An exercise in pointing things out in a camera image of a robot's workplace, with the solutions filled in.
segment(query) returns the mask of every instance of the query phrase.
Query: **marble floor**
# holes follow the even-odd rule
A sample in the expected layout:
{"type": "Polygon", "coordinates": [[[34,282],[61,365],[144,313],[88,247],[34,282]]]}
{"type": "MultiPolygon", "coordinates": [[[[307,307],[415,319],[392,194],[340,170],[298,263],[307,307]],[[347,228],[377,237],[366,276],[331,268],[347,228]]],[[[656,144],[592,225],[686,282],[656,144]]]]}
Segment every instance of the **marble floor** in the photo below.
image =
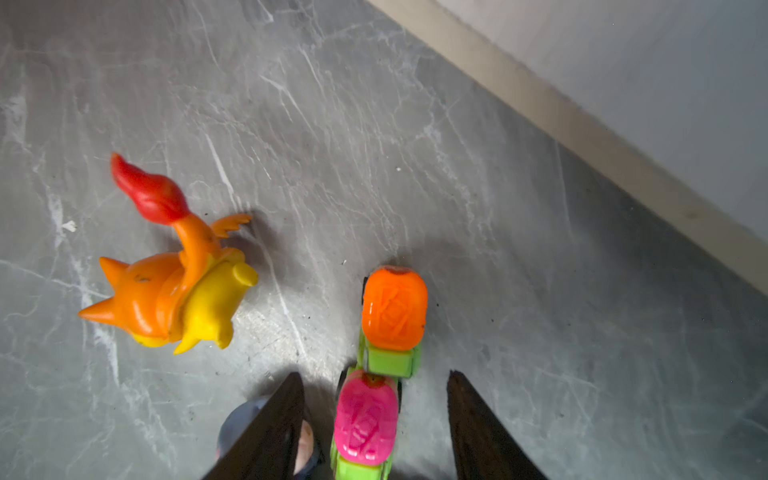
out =
{"type": "Polygon", "coordinates": [[[327,445],[385,262],[431,296],[392,478],[455,477],[450,369],[552,480],[768,478],[766,298],[360,0],[0,2],[0,110],[6,478],[199,478],[292,369],[327,445]],[[77,317],[177,247],[113,150],[255,216],[229,349],[77,317]]]}

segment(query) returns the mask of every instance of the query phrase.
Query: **plastic toy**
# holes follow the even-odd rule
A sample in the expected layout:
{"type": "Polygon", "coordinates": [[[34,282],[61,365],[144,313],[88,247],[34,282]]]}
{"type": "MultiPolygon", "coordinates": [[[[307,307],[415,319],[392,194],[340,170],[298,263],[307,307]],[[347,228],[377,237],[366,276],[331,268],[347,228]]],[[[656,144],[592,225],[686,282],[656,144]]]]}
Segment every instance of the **plastic toy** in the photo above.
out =
{"type": "Polygon", "coordinates": [[[181,189],[168,177],[148,174],[112,154],[114,182],[136,204],[144,219],[173,227],[182,251],[160,253],[132,265],[99,259],[114,296],[80,312],[92,322],[122,328],[142,345],[181,341],[174,354],[201,340],[225,349],[232,340],[232,316],[259,276],[238,249],[219,239],[240,229],[250,215],[239,214],[207,225],[187,207],[181,189]]]}
{"type": "Polygon", "coordinates": [[[339,379],[331,469],[338,480],[386,480],[397,435],[399,380],[346,370],[339,379]]]}
{"type": "Polygon", "coordinates": [[[336,480],[386,480],[402,399],[402,380],[419,369],[427,287],[413,270],[382,266],[362,288],[357,365],[336,390],[331,469],[336,480]]]}
{"type": "Polygon", "coordinates": [[[382,266],[362,293],[357,362],[365,371],[409,379],[421,362],[427,287],[413,270],[382,266]]]}

